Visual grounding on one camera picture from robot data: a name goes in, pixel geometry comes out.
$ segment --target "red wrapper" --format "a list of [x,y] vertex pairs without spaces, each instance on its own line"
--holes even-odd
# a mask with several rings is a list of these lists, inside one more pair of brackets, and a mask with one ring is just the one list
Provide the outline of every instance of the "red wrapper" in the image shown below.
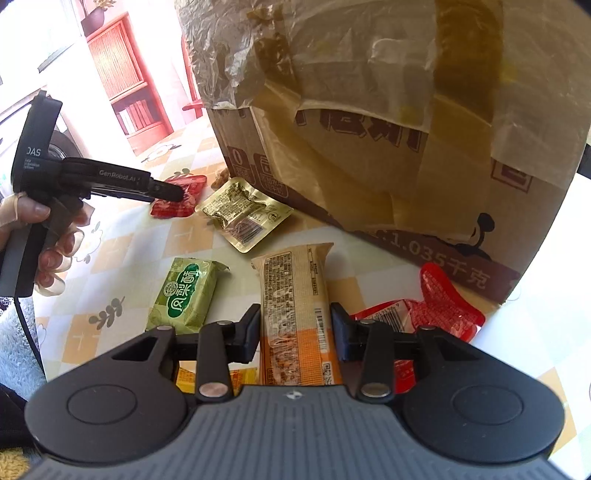
[[167,183],[179,185],[184,190],[183,200],[181,202],[167,202],[165,200],[156,200],[152,204],[150,215],[156,218],[188,217],[195,212],[195,207],[199,203],[199,197],[207,184],[205,175],[188,175],[167,179]]
[[[421,268],[423,301],[392,300],[352,315],[355,320],[372,318],[388,323],[396,331],[413,333],[421,325],[437,326],[465,342],[474,338],[484,324],[482,312],[464,300],[443,270],[434,263]],[[415,384],[413,363],[395,364],[395,391],[403,393]]]

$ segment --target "wooden shelf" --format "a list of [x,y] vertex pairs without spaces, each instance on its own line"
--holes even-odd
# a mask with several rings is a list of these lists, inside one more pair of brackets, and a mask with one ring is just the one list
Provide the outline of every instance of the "wooden shelf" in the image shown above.
[[113,98],[109,99],[111,100],[111,105],[113,105],[114,103],[119,102],[120,100],[123,100],[125,97],[131,95],[132,93],[135,93],[139,90],[141,90],[142,88],[145,88],[148,86],[148,82],[139,82],[136,83],[135,85],[129,87],[126,91],[121,92],[118,95],[115,95]]
[[154,122],[153,124],[149,124],[147,127],[140,128],[137,132],[133,132],[132,134],[126,135],[126,137],[127,138],[134,137],[136,135],[144,133],[146,130],[149,130],[150,128],[154,128],[159,125],[162,125],[162,122]]
[[123,110],[127,111],[134,125],[153,121],[137,132],[126,135],[134,153],[141,153],[170,135],[173,128],[154,80],[139,54],[129,15],[124,13],[118,16],[90,35],[87,41],[123,132],[128,131],[121,118]]

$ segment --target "flower pot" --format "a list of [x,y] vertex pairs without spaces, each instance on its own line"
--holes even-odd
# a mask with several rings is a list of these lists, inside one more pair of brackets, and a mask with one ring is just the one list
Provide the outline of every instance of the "flower pot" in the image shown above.
[[88,14],[86,18],[83,18],[80,24],[82,25],[82,31],[85,37],[96,32],[105,23],[105,11],[102,8],[95,8]]

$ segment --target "book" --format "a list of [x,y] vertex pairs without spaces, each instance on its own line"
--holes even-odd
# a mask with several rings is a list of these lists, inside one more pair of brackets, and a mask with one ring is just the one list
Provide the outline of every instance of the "book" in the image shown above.
[[134,127],[136,130],[141,130],[143,127],[145,127],[145,125],[142,122],[142,119],[139,117],[139,113],[133,103],[131,105],[129,105],[126,108],[126,110],[129,112],[129,115],[131,117],[132,122],[134,123]]
[[150,121],[150,125],[152,125],[153,123],[156,122],[156,120],[154,120],[154,117],[152,116],[152,112],[150,112],[150,107],[148,106],[148,102],[146,102],[145,100],[142,100],[142,101],[140,101],[140,103],[144,107],[144,110],[146,110],[146,114],[148,115],[148,120]]
[[123,123],[125,125],[125,128],[127,129],[127,134],[131,135],[132,133],[136,132],[136,129],[134,127],[133,122],[131,121],[131,117],[129,116],[129,113],[127,110],[121,110],[119,112],[121,119],[123,120]]
[[123,133],[125,135],[129,135],[127,133],[127,129],[125,128],[125,124],[123,123],[123,119],[121,118],[121,115],[119,114],[119,112],[115,112],[115,116],[117,117],[117,121],[119,122],[119,125],[121,126],[121,130],[123,130]]
[[142,102],[135,102],[135,108],[137,109],[137,111],[139,112],[140,117],[142,118],[142,121],[144,122],[144,125],[147,127],[148,125],[151,125],[153,122],[150,121],[149,117],[148,117],[148,113],[146,112],[144,106],[142,105]]

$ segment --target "table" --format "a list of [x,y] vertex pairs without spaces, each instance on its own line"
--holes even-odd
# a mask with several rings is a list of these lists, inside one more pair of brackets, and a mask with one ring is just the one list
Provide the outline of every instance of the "table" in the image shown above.
[[[191,172],[207,175],[209,185],[223,165],[206,115],[155,150],[142,165],[159,179]],[[591,237],[591,224],[584,221],[590,187],[588,179],[575,178],[539,254],[501,308],[461,289],[488,318],[473,344],[544,381],[562,399],[567,422],[552,460],[576,479],[591,472],[591,369],[585,370],[591,365],[591,260],[580,246]],[[207,187],[204,197],[211,192]],[[220,276],[208,322],[238,320],[259,302],[251,258],[306,243],[334,243],[326,263],[327,288],[330,300],[349,312],[387,300],[421,299],[418,267],[301,213],[241,254],[196,215],[158,220],[145,203],[110,198],[92,203],[96,211],[84,228],[83,248],[65,273],[66,291],[34,296],[49,380],[142,333],[174,257],[218,260],[230,268]],[[107,305],[118,303],[120,316],[101,317]]]

